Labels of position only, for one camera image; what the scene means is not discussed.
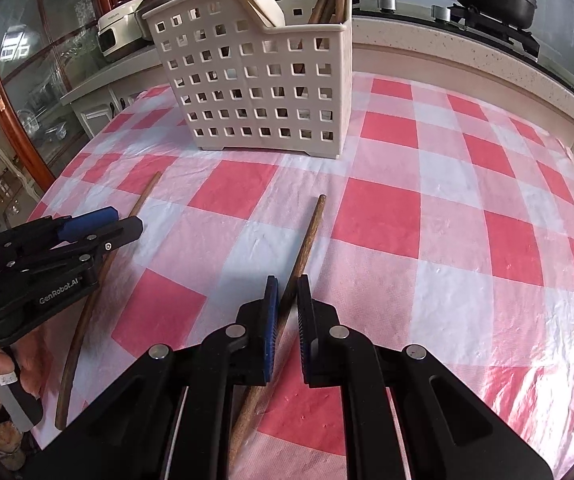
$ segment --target white label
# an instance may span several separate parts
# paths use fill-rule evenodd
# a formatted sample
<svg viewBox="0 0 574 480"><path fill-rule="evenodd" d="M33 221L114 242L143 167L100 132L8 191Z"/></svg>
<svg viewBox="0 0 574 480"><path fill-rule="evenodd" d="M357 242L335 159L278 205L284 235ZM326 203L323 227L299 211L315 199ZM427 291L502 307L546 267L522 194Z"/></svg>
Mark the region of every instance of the white label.
<svg viewBox="0 0 574 480"><path fill-rule="evenodd" d="M18 377L16 376L16 372L0 375L0 386L7 386L8 384L13 384L17 381Z"/></svg>

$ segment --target rice cooker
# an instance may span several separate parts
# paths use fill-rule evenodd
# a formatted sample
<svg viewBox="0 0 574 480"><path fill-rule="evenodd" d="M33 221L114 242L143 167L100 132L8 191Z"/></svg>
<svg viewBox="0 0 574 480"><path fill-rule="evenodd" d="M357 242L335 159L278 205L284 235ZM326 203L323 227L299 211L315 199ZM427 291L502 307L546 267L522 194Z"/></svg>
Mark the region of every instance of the rice cooker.
<svg viewBox="0 0 574 480"><path fill-rule="evenodd" d="M141 2L131 0L121 4L98 20L98 44L107 61L121 59L147 44L136 19Z"/></svg>

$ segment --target metal rivet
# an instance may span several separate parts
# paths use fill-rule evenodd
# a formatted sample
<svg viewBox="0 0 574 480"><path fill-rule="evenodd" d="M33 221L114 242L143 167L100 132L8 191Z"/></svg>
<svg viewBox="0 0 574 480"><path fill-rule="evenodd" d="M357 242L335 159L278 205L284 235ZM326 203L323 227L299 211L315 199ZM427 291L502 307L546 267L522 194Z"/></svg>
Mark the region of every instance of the metal rivet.
<svg viewBox="0 0 574 480"><path fill-rule="evenodd" d="M329 335L336 339L344 339L349 335L349 329L342 325L336 325L329 329Z"/></svg>
<svg viewBox="0 0 574 480"><path fill-rule="evenodd" d="M420 345L409 345L406 352L411 359L420 360L427 357L427 351L424 349L424 346Z"/></svg>
<svg viewBox="0 0 574 480"><path fill-rule="evenodd" d="M152 359L164 359L169 355L169 346L158 343L149 349L148 354Z"/></svg>
<svg viewBox="0 0 574 480"><path fill-rule="evenodd" d="M225 334L227 334L231 338L242 337L246 329L242 325L229 325L225 330Z"/></svg>

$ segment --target white plastic basket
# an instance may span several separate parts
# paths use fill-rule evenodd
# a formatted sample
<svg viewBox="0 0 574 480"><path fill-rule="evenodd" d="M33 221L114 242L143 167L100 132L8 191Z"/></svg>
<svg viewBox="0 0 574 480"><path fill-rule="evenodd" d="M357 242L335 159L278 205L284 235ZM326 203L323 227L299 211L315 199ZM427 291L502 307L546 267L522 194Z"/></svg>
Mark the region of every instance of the white plastic basket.
<svg viewBox="0 0 574 480"><path fill-rule="evenodd" d="M174 0L144 18L198 147L335 158L351 112L351 0L344 23L321 25L307 24L316 0L276 1L286 27L238 0Z"/></svg>

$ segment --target table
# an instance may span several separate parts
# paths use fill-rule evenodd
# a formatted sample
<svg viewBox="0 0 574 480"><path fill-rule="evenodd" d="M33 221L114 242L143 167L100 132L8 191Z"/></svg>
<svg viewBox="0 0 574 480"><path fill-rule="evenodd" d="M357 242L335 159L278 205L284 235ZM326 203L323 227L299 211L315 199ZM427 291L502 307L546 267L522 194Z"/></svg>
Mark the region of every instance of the table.
<svg viewBox="0 0 574 480"><path fill-rule="evenodd" d="M573 464L574 163L546 131L440 88L355 73L338 160L202 152L171 89L154 87L83 148L33 218L107 205L124 216L156 171L144 233L118 252L86 336L70 421L150 345L198 344L262 297L268 274L284 286L325 193L313 296L378 345L426 346L557 478ZM58 433L79 313L47 326L42 446ZM297 344L276 358L282 373L232 478L345 478L339 389L303 384Z"/></svg>

